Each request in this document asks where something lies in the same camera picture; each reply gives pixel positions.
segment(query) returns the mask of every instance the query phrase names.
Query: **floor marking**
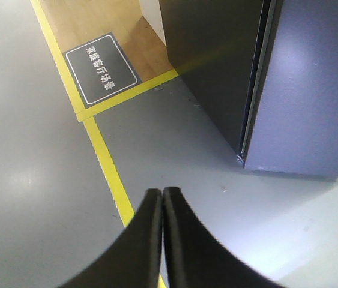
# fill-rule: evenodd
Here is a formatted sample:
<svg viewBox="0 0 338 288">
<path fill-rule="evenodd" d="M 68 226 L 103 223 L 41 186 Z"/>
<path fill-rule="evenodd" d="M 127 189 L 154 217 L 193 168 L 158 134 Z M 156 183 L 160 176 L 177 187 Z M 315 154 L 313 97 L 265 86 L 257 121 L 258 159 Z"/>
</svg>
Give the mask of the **floor marking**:
<svg viewBox="0 0 338 288">
<path fill-rule="evenodd" d="M 138 96 L 146 91 L 149 91 L 150 89 L 156 88 L 157 86 L 162 85 L 165 82 L 176 78 L 177 76 L 178 76 L 178 73 L 173 69 L 151 80 L 143 82 L 142 84 L 138 86 L 135 86 L 110 99 L 107 99 L 101 103 L 98 103 L 90 108 L 85 109 L 84 111 L 79 112 L 77 114 L 78 121 L 81 122 L 81 121 L 84 121 L 85 119 L 93 117 L 96 114 L 99 114 L 107 109 L 110 109 L 116 105 L 119 105 L 129 99 L 132 99 L 135 96 Z"/>
<path fill-rule="evenodd" d="M 111 43 L 113 44 L 110 47 L 109 46 L 105 47 L 106 45 L 104 43 L 106 43 L 107 38 L 110 39 Z M 83 47 L 86 47 L 88 49 L 94 49 L 94 51 L 88 51 L 88 49 L 82 49 Z M 90 57 L 94 56 L 95 54 L 93 54 L 93 55 L 90 55 L 90 54 L 94 53 L 94 52 L 96 52 L 96 57 L 97 57 L 94 60 L 97 60 L 96 62 L 100 61 L 100 64 L 98 64 L 95 67 L 93 67 L 95 62 L 92 62 L 92 61 L 91 62 L 87 61 L 90 69 L 84 68 L 84 65 L 82 65 L 82 63 L 81 63 L 81 65 L 76 65 L 76 66 L 71 63 L 72 61 L 74 61 L 76 63 L 77 53 L 78 53 L 78 59 L 82 57 L 82 54 L 84 54 L 84 58 L 91 60 Z M 131 63 L 129 63 L 128 59 L 125 57 L 124 51 L 122 50 L 118 41 L 115 39 L 115 36 L 113 35 L 112 32 L 107 33 L 104 36 L 101 36 L 101 37 L 99 37 L 95 40 L 92 40 L 88 43 L 85 43 L 83 45 L 80 45 L 76 48 L 69 50 L 65 54 L 65 58 L 68 62 L 68 65 L 70 66 L 70 71 L 73 73 L 74 78 L 76 80 L 76 83 L 79 86 L 81 95 L 85 99 L 85 102 L 89 105 L 93 105 L 95 103 L 99 103 L 101 101 L 104 101 L 104 100 L 110 98 L 111 96 L 113 96 L 115 94 L 120 94 L 121 92 L 126 91 L 128 88 L 136 86 L 136 84 L 138 84 L 138 82 L 141 83 L 139 77 L 137 77 L 136 72 L 131 67 Z M 109 58 L 112 58 L 112 59 L 118 58 L 118 60 L 120 60 L 120 59 L 122 59 L 122 60 L 121 60 L 121 62 L 118 62 L 117 65 L 109 65 L 111 63 L 111 62 L 108 61 Z M 125 66 L 123 66 L 123 64 L 125 64 L 125 66 L 127 67 L 127 69 L 126 69 L 127 72 L 125 74 L 123 74 L 125 72 L 124 71 Z M 113 74 L 114 70 L 116 71 L 116 73 L 117 72 L 119 73 L 115 79 L 114 79 L 114 74 Z M 89 80 L 92 80 L 92 78 L 93 78 L 92 74 L 94 74 L 94 77 L 97 77 L 99 79 L 99 81 L 97 81 L 96 84 L 94 84 L 92 81 L 89 81 Z M 104 74 L 105 76 L 107 76 L 107 78 L 105 80 L 107 80 L 108 83 L 113 83 L 113 85 L 114 85 L 114 82 L 116 83 L 116 85 L 113 86 L 113 87 L 115 87 L 115 89 L 112 89 L 112 87 L 110 87 L 109 93 L 105 92 L 105 85 L 106 85 L 105 83 L 106 82 L 101 81 L 101 74 Z M 92 91 L 89 90 L 91 88 L 97 88 L 98 86 L 100 87 L 100 91 L 92 92 Z M 88 100 L 89 97 L 86 96 L 86 93 L 85 93 L 85 92 L 87 92 L 87 90 L 89 92 L 88 95 L 92 96 L 94 94 L 94 95 L 96 95 L 96 99 L 92 99 L 92 100 L 89 101 Z"/>
<path fill-rule="evenodd" d="M 79 112 L 85 110 L 85 105 L 83 104 L 83 101 L 79 95 L 77 86 L 75 85 L 73 77 L 70 74 L 61 49 L 58 46 L 54 33 L 42 9 L 40 1 L 31 0 L 31 4 L 35 11 L 35 15 L 38 18 L 44 37 L 46 38 L 47 44 L 49 45 L 49 49 L 54 58 L 54 62 L 56 64 L 56 67 L 58 68 L 59 75 L 61 76 L 63 84 L 65 85 L 65 89 L 67 91 L 68 97 L 70 98 L 71 105 L 73 105 L 75 114 L 78 114 Z"/>
<path fill-rule="evenodd" d="M 99 163 L 101 164 L 104 176 L 109 184 L 111 193 L 118 208 L 123 224 L 126 226 L 134 216 L 134 209 L 122 184 L 121 177 L 115 167 L 110 151 L 103 140 L 101 131 L 94 117 L 84 120 L 86 131 L 91 140 L 95 153 L 97 154 Z"/>
<path fill-rule="evenodd" d="M 85 109 L 85 105 L 79 95 L 77 86 L 74 83 L 73 77 L 70 74 L 70 71 L 67 67 L 67 64 L 61 52 L 61 49 L 58 46 L 54 33 L 42 9 L 40 0 L 31 0 L 31 4 L 35 11 L 35 15 L 38 18 L 43 34 L 46 38 L 47 44 L 49 45 L 49 49 L 54 58 L 54 61 L 58 68 L 61 79 L 65 85 L 65 89 L 67 91 L 71 105 L 73 106 L 73 109 L 77 116 L 82 115 L 80 122 L 83 121 L 83 124 L 86 128 L 86 131 L 88 133 L 88 136 L 94 148 L 94 151 L 97 154 L 97 158 L 100 162 L 104 176 L 109 185 L 110 192 L 113 195 L 116 207 L 122 219 L 122 223 L 124 226 L 126 226 L 128 225 L 128 223 L 131 221 L 131 219 L 134 216 L 134 209 L 131 205 L 130 199 L 128 198 L 125 187 L 123 186 L 121 177 L 116 169 L 116 166 L 112 159 L 110 151 L 106 145 L 106 142 L 104 141 L 102 137 L 102 134 L 101 134 L 101 131 L 99 130 L 97 122 L 94 119 L 94 115 L 102 111 L 105 111 L 106 109 L 111 108 L 115 105 L 118 105 L 122 102 L 125 102 L 149 89 L 155 88 L 156 86 L 161 85 L 164 82 L 167 82 L 177 77 L 178 74 L 177 72 L 175 72 L 175 70 L 171 70 L 167 73 L 162 74 L 161 76 L 153 78 L 129 90 L 129 91 L 134 90 L 134 92 L 128 93 L 128 91 L 125 91 L 123 93 L 118 94 L 117 96 L 114 96 L 113 98 L 115 99 L 111 102 L 112 104 L 109 103 L 108 105 L 105 106 L 104 104 L 102 104 L 104 102 L 102 102 L 102 103 L 99 103 L 89 108 L 89 109 L 92 109 L 89 111 L 89 113 L 81 114 L 82 112 L 85 112 L 86 110 L 89 110 L 89 109 Z M 161 275 L 159 275 L 159 279 L 158 279 L 158 288 L 166 288 L 166 285 Z"/>
</svg>

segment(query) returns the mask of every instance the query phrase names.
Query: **white wall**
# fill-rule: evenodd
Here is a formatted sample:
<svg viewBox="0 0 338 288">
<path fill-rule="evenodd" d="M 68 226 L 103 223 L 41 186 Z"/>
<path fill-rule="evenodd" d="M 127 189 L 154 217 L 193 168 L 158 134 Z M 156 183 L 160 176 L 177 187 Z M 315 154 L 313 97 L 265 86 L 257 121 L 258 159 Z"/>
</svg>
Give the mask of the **white wall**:
<svg viewBox="0 0 338 288">
<path fill-rule="evenodd" d="M 146 18 L 155 33 L 157 33 L 159 38 L 161 38 L 162 42 L 166 45 L 159 0 L 139 0 L 139 3 L 142 15 Z"/>
</svg>

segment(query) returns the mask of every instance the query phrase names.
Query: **yellow tape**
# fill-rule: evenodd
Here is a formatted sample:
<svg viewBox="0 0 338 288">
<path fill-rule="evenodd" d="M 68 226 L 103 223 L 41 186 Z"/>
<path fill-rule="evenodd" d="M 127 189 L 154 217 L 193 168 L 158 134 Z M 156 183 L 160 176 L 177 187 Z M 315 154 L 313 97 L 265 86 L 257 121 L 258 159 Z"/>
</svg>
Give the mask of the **yellow tape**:
<svg viewBox="0 0 338 288">
<path fill-rule="evenodd" d="M 53 55 L 53 59 L 56 67 L 58 68 L 59 75 L 61 75 L 62 81 L 65 85 L 65 89 L 67 91 L 67 95 L 70 98 L 71 105 L 73 105 L 75 113 L 78 114 L 79 112 L 85 110 L 85 105 L 83 104 L 82 99 L 79 95 L 77 86 L 74 83 L 65 59 L 63 58 L 61 49 L 56 42 L 54 33 L 49 25 L 49 22 L 47 21 L 40 1 L 31 0 L 31 4 L 33 6 L 35 14 L 37 15 L 44 37 L 46 38 L 47 44 L 49 45 L 51 54 Z"/>
<path fill-rule="evenodd" d="M 130 199 L 128 198 L 125 187 L 123 186 L 121 177 L 119 176 L 119 173 L 116 169 L 110 151 L 94 119 L 94 115 L 177 77 L 177 72 L 175 72 L 175 70 L 171 70 L 167 73 L 162 74 L 161 76 L 153 78 L 139 86 L 131 88 L 128 91 L 125 91 L 109 100 L 106 100 L 105 102 L 92 106 L 89 109 L 85 109 L 85 105 L 83 104 L 78 89 L 66 65 L 61 49 L 59 48 L 53 31 L 49 25 L 49 22 L 47 21 L 40 1 L 31 0 L 31 4 L 42 28 L 47 44 L 49 45 L 49 49 L 58 68 L 59 74 L 65 85 L 65 89 L 69 96 L 71 105 L 73 106 L 73 109 L 79 121 L 83 121 L 94 151 L 97 154 L 97 158 L 102 167 L 102 171 L 113 195 L 116 207 L 118 208 L 119 215 L 121 216 L 122 223 L 124 226 L 127 226 L 134 216 L 134 209 L 131 205 Z M 158 288 L 166 288 L 166 285 L 161 275 L 159 276 L 158 280 Z"/>
<path fill-rule="evenodd" d="M 109 184 L 110 191 L 113 194 L 122 222 L 126 226 L 134 216 L 134 209 L 127 196 L 125 187 L 122 184 L 122 180 L 119 177 L 109 149 L 102 138 L 101 131 L 99 130 L 94 117 L 86 119 L 83 124 L 89 134 L 92 146 L 97 154 L 104 176 Z"/>
<path fill-rule="evenodd" d="M 96 114 L 99 114 L 107 109 L 110 109 L 111 107 L 114 107 L 118 104 L 121 104 L 129 99 L 134 98 L 135 96 L 140 95 L 141 93 L 144 93 L 146 91 L 149 91 L 152 88 L 157 87 L 158 85 L 164 84 L 165 82 L 176 78 L 178 76 L 178 73 L 173 69 L 166 73 L 163 73 L 162 75 L 159 75 L 149 81 L 143 82 L 142 84 L 135 86 L 129 90 L 126 90 L 125 92 L 122 92 L 108 100 L 104 100 L 101 103 L 98 103 L 90 108 L 87 108 L 84 111 L 81 111 L 77 114 L 78 121 L 84 121 L 85 119 L 88 119 L 90 117 L 95 116 Z"/>
</svg>

